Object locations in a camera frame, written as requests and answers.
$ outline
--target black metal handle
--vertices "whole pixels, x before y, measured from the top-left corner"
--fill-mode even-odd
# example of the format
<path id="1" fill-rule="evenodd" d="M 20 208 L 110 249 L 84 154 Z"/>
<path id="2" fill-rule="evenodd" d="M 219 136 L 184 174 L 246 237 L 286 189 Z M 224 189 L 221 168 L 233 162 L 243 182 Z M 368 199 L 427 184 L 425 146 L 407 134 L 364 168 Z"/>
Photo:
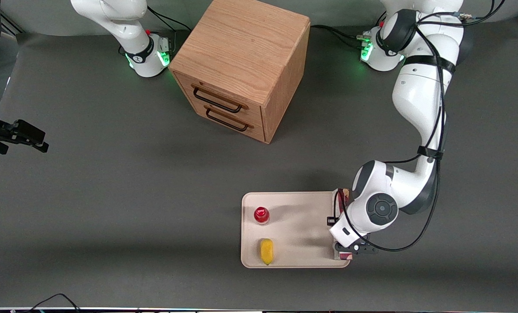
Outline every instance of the black metal handle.
<path id="1" fill-rule="evenodd" d="M 199 95 L 197 95 L 197 91 L 199 91 L 199 88 L 198 87 L 195 87 L 195 89 L 193 90 L 193 95 L 195 96 L 195 98 L 201 100 L 201 101 L 205 101 L 206 103 L 210 104 L 210 105 L 214 105 L 215 107 L 219 107 L 223 110 L 226 110 L 228 111 L 229 113 L 237 113 L 239 112 L 239 110 L 241 110 L 241 105 L 238 105 L 237 106 L 237 109 L 230 109 L 229 107 L 226 107 L 225 105 L 221 105 L 220 103 L 216 103 L 212 100 L 209 100 L 205 97 L 201 97 Z"/>
<path id="2" fill-rule="evenodd" d="M 223 121 L 223 120 L 221 120 L 221 119 L 217 119 L 216 117 L 213 117 L 212 115 L 210 115 L 210 114 L 209 114 L 210 112 L 211 112 L 211 109 L 208 109 L 208 108 L 207 108 L 207 117 L 208 117 L 209 119 L 211 119 L 211 120 L 213 120 L 213 121 L 217 121 L 217 122 L 221 123 L 222 125 L 226 125 L 226 126 L 228 126 L 229 128 L 231 128 L 231 129 L 234 129 L 234 130 L 237 130 L 237 131 L 244 132 L 244 131 L 246 131 L 246 130 L 247 130 L 247 127 L 249 127 L 249 125 L 247 125 L 247 124 L 245 125 L 245 127 L 242 127 L 242 128 L 235 127 L 235 126 L 231 125 L 231 123 L 227 123 L 227 122 L 225 122 L 225 121 Z"/>

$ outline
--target white tray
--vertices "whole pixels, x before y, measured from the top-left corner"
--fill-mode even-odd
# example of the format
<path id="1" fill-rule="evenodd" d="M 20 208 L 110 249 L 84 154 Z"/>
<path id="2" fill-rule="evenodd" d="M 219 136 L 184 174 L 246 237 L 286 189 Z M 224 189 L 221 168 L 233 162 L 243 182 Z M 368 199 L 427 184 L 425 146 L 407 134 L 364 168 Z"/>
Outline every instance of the white tray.
<path id="1" fill-rule="evenodd" d="M 332 192 L 253 192 L 241 200 L 241 263 L 249 269 L 341 268 L 350 261 L 334 260 L 334 239 L 327 226 L 333 216 Z M 253 212 L 267 208 L 271 219 L 259 225 Z M 261 261 L 263 238 L 274 242 L 274 261 Z"/>

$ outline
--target gray tabletop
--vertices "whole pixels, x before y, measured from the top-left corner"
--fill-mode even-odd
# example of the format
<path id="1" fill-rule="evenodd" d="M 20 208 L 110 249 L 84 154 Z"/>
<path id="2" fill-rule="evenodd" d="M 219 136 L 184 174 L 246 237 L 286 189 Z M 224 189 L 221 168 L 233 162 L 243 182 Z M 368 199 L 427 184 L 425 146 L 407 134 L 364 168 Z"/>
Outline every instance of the gray tabletop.
<path id="1" fill-rule="evenodd" d="M 135 75 L 110 36 L 23 37 L 0 117 L 40 127 L 50 150 L 0 155 L 0 306 L 62 292 L 80 306 L 518 312 L 518 19 L 474 29 L 446 95 L 428 232 L 338 270 L 246 269 L 241 198 L 349 187 L 369 160 L 411 157 L 420 137 L 391 102 L 398 71 L 312 30 L 265 145 L 198 117 L 170 73 Z M 372 239 L 401 246 L 425 219 L 403 214 Z"/>

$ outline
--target red bottle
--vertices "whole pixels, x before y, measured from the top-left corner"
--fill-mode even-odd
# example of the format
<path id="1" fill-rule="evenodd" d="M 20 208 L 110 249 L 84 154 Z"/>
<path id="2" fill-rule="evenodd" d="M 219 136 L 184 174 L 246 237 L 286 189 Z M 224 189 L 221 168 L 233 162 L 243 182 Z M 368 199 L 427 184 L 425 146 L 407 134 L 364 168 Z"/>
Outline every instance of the red bottle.
<path id="1" fill-rule="evenodd" d="M 259 206 L 255 210 L 253 217 L 255 218 L 257 223 L 259 223 L 261 225 L 265 225 L 270 220 L 271 214 L 268 212 L 267 208 L 263 208 L 262 206 Z"/>

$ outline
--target wooden cabinet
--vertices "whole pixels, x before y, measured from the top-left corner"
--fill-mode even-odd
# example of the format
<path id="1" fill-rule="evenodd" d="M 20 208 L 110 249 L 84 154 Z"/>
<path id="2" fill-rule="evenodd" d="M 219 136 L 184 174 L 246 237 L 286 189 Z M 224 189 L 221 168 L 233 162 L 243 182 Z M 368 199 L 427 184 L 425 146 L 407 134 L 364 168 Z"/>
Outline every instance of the wooden cabinet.
<path id="1" fill-rule="evenodd" d="M 197 114 L 270 143 L 303 77 L 310 25 L 257 0 L 214 0 L 170 71 Z"/>

